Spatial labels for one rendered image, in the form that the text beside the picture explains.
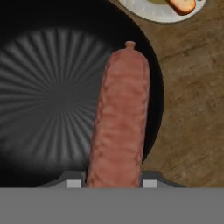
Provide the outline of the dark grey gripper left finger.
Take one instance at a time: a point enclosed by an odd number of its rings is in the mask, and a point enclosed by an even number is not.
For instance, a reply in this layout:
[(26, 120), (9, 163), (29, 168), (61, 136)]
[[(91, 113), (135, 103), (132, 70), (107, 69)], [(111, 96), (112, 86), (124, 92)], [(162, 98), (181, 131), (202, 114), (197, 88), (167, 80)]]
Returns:
[(85, 181), (84, 171), (64, 171), (57, 179), (40, 185), (39, 188), (82, 188)]

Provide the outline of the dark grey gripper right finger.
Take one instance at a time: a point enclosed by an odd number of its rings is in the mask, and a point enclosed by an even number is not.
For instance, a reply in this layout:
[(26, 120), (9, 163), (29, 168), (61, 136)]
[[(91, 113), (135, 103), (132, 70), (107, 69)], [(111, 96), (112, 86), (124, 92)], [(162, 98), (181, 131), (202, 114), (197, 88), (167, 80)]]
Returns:
[(142, 171), (140, 186), (142, 188), (168, 188), (184, 186), (166, 179), (159, 171)]

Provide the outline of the pink sausage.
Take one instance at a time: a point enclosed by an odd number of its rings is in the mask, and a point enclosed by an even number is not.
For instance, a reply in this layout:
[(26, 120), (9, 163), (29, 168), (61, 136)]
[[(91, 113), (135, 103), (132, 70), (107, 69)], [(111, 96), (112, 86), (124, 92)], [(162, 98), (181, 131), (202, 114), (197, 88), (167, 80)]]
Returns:
[(89, 188), (136, 188), (150, 93), (147, 59), (128, 41), (108, 59), (94, 120)]

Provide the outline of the black ribbed bowl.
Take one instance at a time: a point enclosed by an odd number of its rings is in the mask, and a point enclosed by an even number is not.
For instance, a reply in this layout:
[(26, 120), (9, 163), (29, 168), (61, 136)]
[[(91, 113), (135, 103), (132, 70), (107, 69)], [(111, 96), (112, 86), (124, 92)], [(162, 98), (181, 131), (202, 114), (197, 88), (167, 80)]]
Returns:
[(105, 63), (128, 40), (150, 62), (148, 154), (164, 85), (132, 18), (109, 0), (0, 0), (0, 189), (38, 187), (88, 168)]

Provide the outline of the white plate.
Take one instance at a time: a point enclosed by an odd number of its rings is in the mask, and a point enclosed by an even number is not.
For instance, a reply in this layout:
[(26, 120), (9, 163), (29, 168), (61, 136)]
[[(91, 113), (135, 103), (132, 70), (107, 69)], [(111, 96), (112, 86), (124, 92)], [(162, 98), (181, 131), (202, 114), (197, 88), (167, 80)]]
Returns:
[(196, 15), (206, 5), (207, 0), (196, 0), (195, 9), (188, 15), (179, 15), (168, 3), (156, 0), (118, 0), (118, 2), (140, 18), (160, 24), (173, 24)]

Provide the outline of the brown bun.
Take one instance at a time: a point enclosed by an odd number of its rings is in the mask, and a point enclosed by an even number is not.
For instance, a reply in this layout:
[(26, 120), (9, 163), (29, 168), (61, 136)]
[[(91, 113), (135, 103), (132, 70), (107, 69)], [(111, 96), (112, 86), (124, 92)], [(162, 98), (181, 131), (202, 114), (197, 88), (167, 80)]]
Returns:
[(166, 1), (179, 15), (188, 15), (196, 8), (196, 0), (166, 0)]

